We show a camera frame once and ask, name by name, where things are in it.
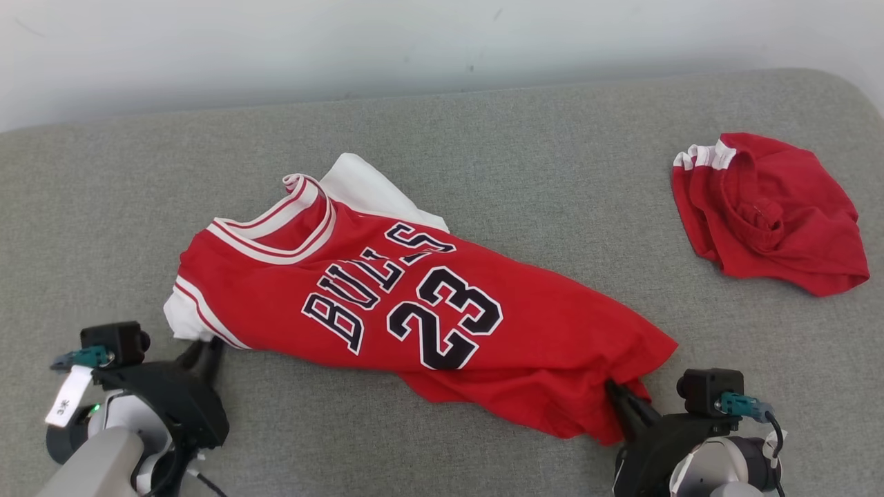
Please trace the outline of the red Bulls 23 jersey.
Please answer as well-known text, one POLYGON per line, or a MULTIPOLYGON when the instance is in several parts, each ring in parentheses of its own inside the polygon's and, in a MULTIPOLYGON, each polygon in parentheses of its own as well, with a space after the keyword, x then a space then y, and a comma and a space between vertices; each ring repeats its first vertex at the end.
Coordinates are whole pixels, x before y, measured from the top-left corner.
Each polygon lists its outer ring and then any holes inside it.
POLYGON ((622 303, 451 235, 359 155, 283 183, 268 211, 217 217, 181 254, 175 337, 391 371, 429 402, 603 445, 622 439, 606 381, 648 399, 641 379, 677 349, 622 303))

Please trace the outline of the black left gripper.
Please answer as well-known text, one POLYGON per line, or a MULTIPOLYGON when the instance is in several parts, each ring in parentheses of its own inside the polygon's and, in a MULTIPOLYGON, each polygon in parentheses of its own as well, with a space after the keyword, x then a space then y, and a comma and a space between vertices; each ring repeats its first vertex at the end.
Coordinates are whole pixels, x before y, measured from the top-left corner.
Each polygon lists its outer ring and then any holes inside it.
POLYGON ((115 370, 95 370, 108 393, 105 429, 124 427, 146 437, 151 449, 215 449, 227 440, 230 425, 214 384, 224 340, 191 342, 175 361, 146 362, 115 370))

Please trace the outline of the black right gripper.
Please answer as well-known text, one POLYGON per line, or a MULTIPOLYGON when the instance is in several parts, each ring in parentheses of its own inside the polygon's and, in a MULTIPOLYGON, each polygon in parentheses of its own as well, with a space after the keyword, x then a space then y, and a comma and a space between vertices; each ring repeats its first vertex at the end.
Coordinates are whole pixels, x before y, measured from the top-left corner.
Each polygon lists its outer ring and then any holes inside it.
POLYGON ((606 394, 626 443, 617 465, 614 497, 654 497, 695 447, 738 428, 736 416, 661 415, 613 380, 606 381, 606 394))

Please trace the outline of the red shorts with white stripe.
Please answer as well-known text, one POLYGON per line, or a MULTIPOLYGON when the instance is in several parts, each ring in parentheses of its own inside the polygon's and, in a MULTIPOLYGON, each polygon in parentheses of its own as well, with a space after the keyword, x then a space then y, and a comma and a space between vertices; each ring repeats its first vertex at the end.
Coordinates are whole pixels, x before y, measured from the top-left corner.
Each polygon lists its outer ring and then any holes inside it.
POLYGON ((858 211, 809 150, 723 133, 673 160, 671 185, 689 243, 735 279, 775 279, 817 297, 869 280, 858 211))

